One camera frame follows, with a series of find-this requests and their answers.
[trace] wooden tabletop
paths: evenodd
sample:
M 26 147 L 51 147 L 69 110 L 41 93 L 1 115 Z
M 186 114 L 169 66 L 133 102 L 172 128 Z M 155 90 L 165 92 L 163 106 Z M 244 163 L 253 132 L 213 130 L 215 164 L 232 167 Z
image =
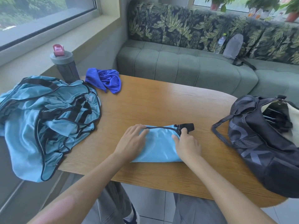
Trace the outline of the wooden tabletop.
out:
M 102 103 L 97 130 L 67 154 L 59 170 L 87 174 L 113 153 L 126 129 L 132 125 L 194 123 L 195 130 L 190 134 L 201 143 L 202 156 L 252 202 L 259 207 L 269 207 L 286 200 L 265 189 L 237 152 L 211 132 L 211 126 L 229 114 L 235 97 L 214 90 L 125 75 L 121 75 L 121 80 L 119 94 L 97 90 Z M 227 135 L 228 123 L 218 129 Z M 182 162 L 130 163 L 112 180 L 212 199 L 203 183 Z

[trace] black backpack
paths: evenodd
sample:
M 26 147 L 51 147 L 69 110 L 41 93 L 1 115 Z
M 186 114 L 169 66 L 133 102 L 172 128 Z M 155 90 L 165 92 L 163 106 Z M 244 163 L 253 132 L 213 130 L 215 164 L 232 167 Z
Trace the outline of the black backpack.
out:
M 237 151 L 266 189 L 299 198 L 299 110 L 285 98 L 243 96 L 232 105 L 229 116 L 212 126 L 212 131 Z M 278 110 L 288 120 L 273 125 L 265 114 L 269 110 Z M 281 120 L 280 115 L 273 119 Z M 228 120 L 230 142 L 216 130 Z

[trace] red flower pot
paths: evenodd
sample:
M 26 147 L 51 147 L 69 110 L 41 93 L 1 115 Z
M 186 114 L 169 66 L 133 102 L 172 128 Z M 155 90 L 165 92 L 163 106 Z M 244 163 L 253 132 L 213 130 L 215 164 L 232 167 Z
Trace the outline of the red flower pot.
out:
M 210 10 L 218 11 L 219 7 L 220 7 L 220 4 L 212 3 Z
M 290 12 L 286 18 L 286 22 L 294 22 L 299 17 L 299 12 Z

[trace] palm leaf pattern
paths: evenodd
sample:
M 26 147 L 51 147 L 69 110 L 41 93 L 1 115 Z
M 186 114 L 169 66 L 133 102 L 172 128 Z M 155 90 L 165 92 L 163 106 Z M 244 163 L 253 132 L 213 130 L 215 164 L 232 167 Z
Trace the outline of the palm leaf pattern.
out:
M 223 33 L 244 36 L 239 56 L 299 64 L 299 27 L 239 15 L 133 0 L 128 8 L 129 38 L 214 51 Z

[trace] teal bag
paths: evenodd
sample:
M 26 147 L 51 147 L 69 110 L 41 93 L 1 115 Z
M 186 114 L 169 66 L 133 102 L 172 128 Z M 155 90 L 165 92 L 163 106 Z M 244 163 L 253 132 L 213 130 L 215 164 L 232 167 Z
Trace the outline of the teal bag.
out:
M 95 129 L 100 106 L 96 90 L 82 80 L 31 76 L 2 94 L 0 136 L 17 177 L 49 180 L 64 155 Z
M 133 162 L 181 162 L 171 136 L 174 134 L 180 138 L 181 129 L 183 128 L 187 128 L 189 133 L 194 130 L 194 124 L 188 123 L 165 127 L 147 126 L 146 129 L 150 131 L 145 137 L 145 146 Z

